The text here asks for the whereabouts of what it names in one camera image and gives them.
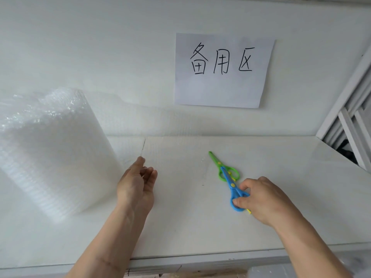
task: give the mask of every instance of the bubble wrap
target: bubble wrap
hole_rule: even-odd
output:
[[[2,101],[0,126],[0,168],[55,222],[112,193],[122,176],[81,91]]]

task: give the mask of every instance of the white paper sign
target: white paper sign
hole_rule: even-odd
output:
[[[274,42],[177,33],[175,104],[258,108]]]

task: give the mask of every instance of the forearm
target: forearm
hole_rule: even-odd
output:
[[[123,277],[146,215],[117,206],[67,277]]]
[[[298,278],[351,278],[306,219],[288,220],[276,228],[276,232]]]

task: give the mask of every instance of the person's left hand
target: person's left hand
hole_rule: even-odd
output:
[[[117,185],[117,204],[129,205],[134,211],[149,213],[153,207],[153,187],[157,178],[157,171],[152,167],[144,167],[146,160],[138,159],[123,174]]]

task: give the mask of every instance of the scissors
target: scissors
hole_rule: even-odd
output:
[[[249,197],[250,194],[248,194],[247,192],[245,191],[242,191],[241,189],[239,189],[237,186],[236,186],[236,183],[235,183],[235,180],[231,177],[231,173],[230,171],[227,169],[231,169],[232,171],[236,172],[237,173],[237,179],[240,178],[240,175],[238,173],[238,171],[235,169],[235,168],[230,168],[230,167],[226,167],[224,166],[216,157],[215,155],[209,151],[209,155],[210,157],[213,159],[213,161],[216,163],[216,165],[219,167],[219,170],[221,171],[222,175],[224,178],[221,177],[220,173],[219,173],[219,178],[223,181],[226,181],[228,183],[228,186],[229,186],[229,189],[231,190],[231,201],[230,201],[230,204],[232,206],[232,208],[238,212],[243,212],[245,209],[242,209],[242,208],[239,208],[239,207],[236,207],[234,204],[233,204],[233,199],[236,199],[236,198],[239,198],[239,197]]]
[[[240,179],[240,174],[235,168],[225,166],[218,158],[216,158],[216,156],[211,151],[209,151],[209,155],[211,159],[214,161],[214,163],[216,164],[216,166],[219,168],[219,178],[221,181],[227,181],[227,179],[225,178],[223,174],[223,171],[221,170],[221,167],[224,167],[227,170],[227,173],[231,176],[231,178],[234,181],[237,181]]]

